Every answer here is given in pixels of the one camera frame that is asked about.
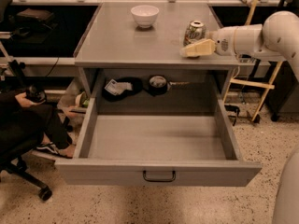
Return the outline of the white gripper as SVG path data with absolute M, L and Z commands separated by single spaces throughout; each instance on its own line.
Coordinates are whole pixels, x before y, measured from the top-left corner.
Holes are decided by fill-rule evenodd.
M 262 29 L 261 24 L 223 27 L 209 33 L 212 40 L 204 38 L 183 47 L 180 55 L 200 57 L 214 51 L 221 56 L 252 55 L 263 46 Z

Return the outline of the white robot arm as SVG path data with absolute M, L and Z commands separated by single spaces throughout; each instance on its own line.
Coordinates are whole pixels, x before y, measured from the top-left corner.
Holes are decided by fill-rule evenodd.
M 299 17 L 289 11 L 269 16 L 264 24 L 223 27 L 180 50 L 182 57 L 249 55 L 268 62 L 287 61 L 299 79 Z

